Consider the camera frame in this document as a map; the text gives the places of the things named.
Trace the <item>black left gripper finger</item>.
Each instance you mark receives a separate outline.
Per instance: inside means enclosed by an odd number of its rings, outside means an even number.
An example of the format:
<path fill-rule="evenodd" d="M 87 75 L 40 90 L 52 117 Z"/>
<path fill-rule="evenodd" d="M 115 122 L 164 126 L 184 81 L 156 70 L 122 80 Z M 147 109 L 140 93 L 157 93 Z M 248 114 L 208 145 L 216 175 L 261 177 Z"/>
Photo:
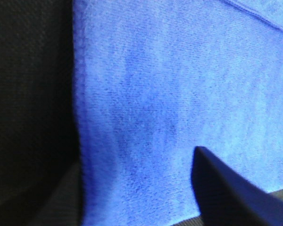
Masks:
<path fill-rule="evenodd" d="M 283 201 L 244 179 L 206 147 L 194 148 L 191 185 L 206 226 L 283 226 Z"/>

